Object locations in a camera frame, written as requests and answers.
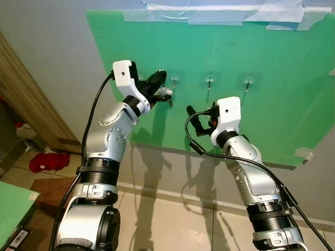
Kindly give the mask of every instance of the black cable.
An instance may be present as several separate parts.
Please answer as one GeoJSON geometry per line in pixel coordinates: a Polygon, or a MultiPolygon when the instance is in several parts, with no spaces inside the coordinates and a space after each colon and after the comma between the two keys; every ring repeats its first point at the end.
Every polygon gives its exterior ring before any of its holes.
{"type": "Polygon", "coordinates": [[[211,157],[215,157],[215,158],[223,158],[224,160],[226,159],[233,159],[235,161],[243,161],[249,164],[253,164],[255,166],[260,167],[261,169],[263,169],[264,171],[267,172],[267,174],[273,178],[274,182],[276,183],[276,185],[278,186],[278,189],[281,193],[281,195],[284,194],[284,196],[282,197],[282,200],[284,201],[284,205],[286,205],[286,199],[289,199],[288,204],[290,206],[294,206],[298,213],[301,215],[301,217],[304,219],[304,221],[306,222],[306,224],[312,229],[312,231],[315,233],[315,235],[320,239],[320,241],[324,244],[324,246],[327,248],[327,250],[329,251],[333,251],[333,249],[329,246],[329,244],[326,242],[326,240],[320,235],[320,233],[316,230],[316,228],[312,225],[312,223],[307,219],[307,217],[305,216],[305,214],[303,213],[303,211],[301,210],[301,208],[298,206],[298,202],[295,200],[295,198],[293,197],[293,195],[291,194],[291,192],[287,189],[287,187],[277,178],[277,176],[275,176],[275,174],[273,172],[271,172],[266,166],[253,161],[251,159],[247,159],[247,158],[241,158],[241,157],[237,157],[237,156],[229,156],[229,155],[220,155],[220,154],[214,154],[214,153],[210,153],[208,151],[206,151],[202,146],[199,145],[198,142],[196,142],[191,135],[189,134],[188,131],[188,124],[190,122],[190,120],[195,117],[195,116],[199,116],[199,115],[208,115],[210,113],[210,110],[207,111],[202,111],[202,112],[196,112],[195,114],[192,114],[191,116],[189,116],[186,121],[185,121],[185,133],[186,136],[188,137],[189,141],[190,141],[190,146],[194,147],[194,150],[196,150],[199,154],[205,154],[211,157]]]}
{"type": "MultiPolygon", "coordinates": [[[[99,90],[98,90],[98,92],[97,92],[97,94],[96,94],[96,96],[94,98],[94,101],[93,101],[93,104],[92,104],[92,107],[91,107],[90,116],[88,118],[88,122],[87,122],[85,131],[84,131],[84,135],[83,135],[83,140],[82,140],[82,157],[81,157],[81,164],[80,164],[80,166],[83,166],[86,163],[86,140],[87,140],[88,131],[90,130],[91,123],[92,123],[92,120],[93,120],[93,115],[94,115],[96,104],[98,102],[99,96],[100,96],[103,88],[105,87],[106,83],[111,78],[114,78],[114,72],[113,71],[103,81],[103,83],[101,84],[101,86],[100,86],[100,88],[99,88],[99,90]]],[[[56,217],[54,219],[54,223],[53,223],[53,227],[52,227],[49,251],[53,251],[53,249],[54,249],[54,244],[55,244],[55,241],[56,241],[58,226],[59,226],[59,223],[60,223],[60,218],[61,218],[61,215],[62,215],[62,211],[63,211],[64,205],[65,205],[66,201],[68,200],[68,198],[69,198],[69,196],[70,196],[73,188],[75,187],[75,185],[79,181],[80,177],[81,177],[81,173],[79,173],[76,176],[75,180],[71,183],[71,185],[68,188],[68,190],[66,191],[66,193],[65,193],[65,195],[64,195],[61,203],[59,204],[57,215],[56,215],[56,217]]]]}

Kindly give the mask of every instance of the green mat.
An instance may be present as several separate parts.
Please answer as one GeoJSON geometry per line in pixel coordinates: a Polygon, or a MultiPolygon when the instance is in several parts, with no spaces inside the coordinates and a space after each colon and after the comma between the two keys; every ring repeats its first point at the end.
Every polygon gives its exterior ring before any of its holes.
{"type": "MultiPolygon", "coordinates": [[[[204,110],[219,98],[241,98],[240,133],[266,162],[295,165],[300,147],[314,148],[334,124],[335,16],[309,31],[271,31],[267,23],[243,26],[125,22],[122,12],[89,10],[88,23],[107,72],[112,63],[135,61],[144,79],[157,69],[177,74],[173,108],[158,104],[140,117],[131,140],[189,150],[186,106],[204,110]],[[215,82],[208,92],[205,78],[215,82]],[[254,78],[245,93],[244,79],[254,78]]],[[[117,100],[122,100],[111,83],[117,100]]],[[[199,139],[213,151],[209,137],[199,139]]]]}
{"type": "Polygon", "coordinates": [[[39,193],[0,181],[0,248],[26,215],[39,193]]]}

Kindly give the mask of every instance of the tile floor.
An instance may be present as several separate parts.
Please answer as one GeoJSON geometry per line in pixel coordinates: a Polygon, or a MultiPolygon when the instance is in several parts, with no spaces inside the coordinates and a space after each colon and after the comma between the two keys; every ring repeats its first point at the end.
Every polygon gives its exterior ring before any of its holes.
{"type": "MultiPolygon", "coordinates": [[[[80,157],[71,155],[64,169],[34,174],[29,161],[35,154],[24,153],[0,181],[30,188],[35,179],[73,177],[80,164],[80,157]]],[[[121,213],[118,251],[256,250],[251,224],[244,216],[124,192],[115,206],[121,213]]],[[[310,229],[301,227],[301,232],[309,251],[326,250],[310,229]]],[[[335,233],[321,234],[335,248],[335,233]]]]}

